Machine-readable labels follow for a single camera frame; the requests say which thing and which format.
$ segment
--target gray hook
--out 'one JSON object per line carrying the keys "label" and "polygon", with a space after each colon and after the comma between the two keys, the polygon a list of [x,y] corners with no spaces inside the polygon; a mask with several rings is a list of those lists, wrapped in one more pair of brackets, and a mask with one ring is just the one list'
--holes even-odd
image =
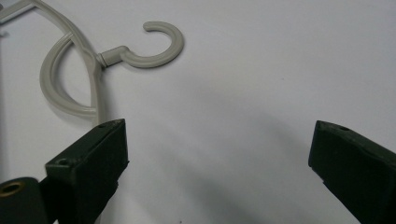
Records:
{"label": "gray hook", "polygon": [[159,31],[166,33],[171,37],[171,46],[163,53],[150,57],[138,56],[127,47],[119,46],[98,54],[97,59],[102,66],[109,67],[114,63],[126,62],[133,67],[139,68],[157,67],[174,60],[183,50],[183,34],[174,25],[163,21],[148,21],[143,25],[143,28],[148,32]]}

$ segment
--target white surface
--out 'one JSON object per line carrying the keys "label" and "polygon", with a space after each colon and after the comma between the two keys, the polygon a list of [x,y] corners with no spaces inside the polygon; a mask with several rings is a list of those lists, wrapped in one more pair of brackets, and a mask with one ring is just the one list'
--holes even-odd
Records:
{"label": "white surface", "polygon": [[[395,2],[45,2],[98,52],[162,52],[169,40],[145,34],[145,21],[170,22],[186,39],[164,67],[105,71],[109,119],[126,119],[131,163],[102,223],[359,223],[307,159],[318,119],[396,151]],[[39,89],[61,31],[30,12],[1,32],[0,181],[41,179],[91,123]],[[87,104],[84,69],[71,50],[61,81]]]}

